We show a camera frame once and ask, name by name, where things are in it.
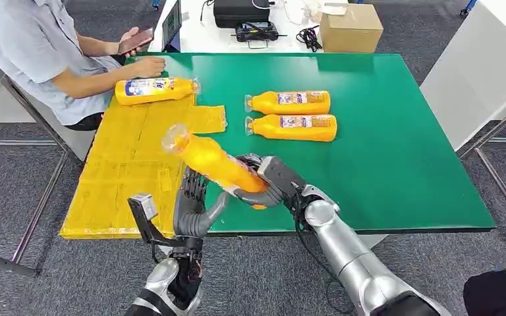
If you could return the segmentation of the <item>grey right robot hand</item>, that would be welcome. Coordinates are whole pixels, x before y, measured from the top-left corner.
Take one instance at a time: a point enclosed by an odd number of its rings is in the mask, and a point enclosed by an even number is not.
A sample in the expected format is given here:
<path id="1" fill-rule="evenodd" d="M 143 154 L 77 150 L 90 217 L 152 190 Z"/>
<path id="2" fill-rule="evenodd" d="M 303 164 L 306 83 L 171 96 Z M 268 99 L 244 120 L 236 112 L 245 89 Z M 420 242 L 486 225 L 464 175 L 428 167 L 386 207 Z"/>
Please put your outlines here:
<path id="1" fill-rule="evenodd" d="M 233 195 L 249 205 L 273 207 L 282 203 L 294 209 L 299 191 L 306 182 L 277 156 L 259 156 L 254 153 L 239 155 L 237 159 L 248 167 L 253 175 L 259 176 L 267 188 L 261 192 L 246 192 L 235 189 Z"/>

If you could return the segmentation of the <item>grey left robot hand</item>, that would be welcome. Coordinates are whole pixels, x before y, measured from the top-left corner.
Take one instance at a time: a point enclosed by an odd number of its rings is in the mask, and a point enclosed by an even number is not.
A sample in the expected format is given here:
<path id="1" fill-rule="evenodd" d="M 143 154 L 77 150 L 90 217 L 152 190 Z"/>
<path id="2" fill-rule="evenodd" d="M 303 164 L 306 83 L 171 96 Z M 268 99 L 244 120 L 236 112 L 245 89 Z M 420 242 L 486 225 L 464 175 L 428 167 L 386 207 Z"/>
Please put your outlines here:
<path id="1" fill-rule="evenodd" d="M 226 209 L 232 197 L 222 191 L 215 203 L 206 208 L 206 189 L 209 179 L 186 167 L 177 192 L 173 216 L 173 228 L 177 236 L 203 238 L 212 224 Z"/>

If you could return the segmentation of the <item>person's left hand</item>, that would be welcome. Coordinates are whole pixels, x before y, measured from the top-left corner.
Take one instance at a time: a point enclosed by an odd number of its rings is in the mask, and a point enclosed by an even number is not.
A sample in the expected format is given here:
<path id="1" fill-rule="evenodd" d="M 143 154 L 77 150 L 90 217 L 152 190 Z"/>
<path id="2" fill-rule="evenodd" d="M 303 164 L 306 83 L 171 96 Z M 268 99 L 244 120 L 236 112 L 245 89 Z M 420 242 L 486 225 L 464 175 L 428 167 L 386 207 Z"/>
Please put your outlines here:
<path id="1" fill-rule="evenodd" d="M 154 31 L 152 28 L 140 30 L 138 27 L 133 27 L 122 36 L 117 53 L 125 57 L 133 56 L 153 39 Z"/>

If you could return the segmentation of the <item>person's right hand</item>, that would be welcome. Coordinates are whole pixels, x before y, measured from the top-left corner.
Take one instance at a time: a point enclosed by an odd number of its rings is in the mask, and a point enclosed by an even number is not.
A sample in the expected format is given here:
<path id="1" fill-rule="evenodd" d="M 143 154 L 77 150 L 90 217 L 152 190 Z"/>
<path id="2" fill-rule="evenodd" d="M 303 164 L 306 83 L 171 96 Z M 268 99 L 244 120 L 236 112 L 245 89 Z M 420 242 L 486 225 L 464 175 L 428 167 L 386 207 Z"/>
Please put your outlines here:
<path id="1" fill-rule="evenodd" d="M 132 64 L 137 78 L 157 78 L 165 70 L 165 59 L 161 57 L 143 57 Z"/>

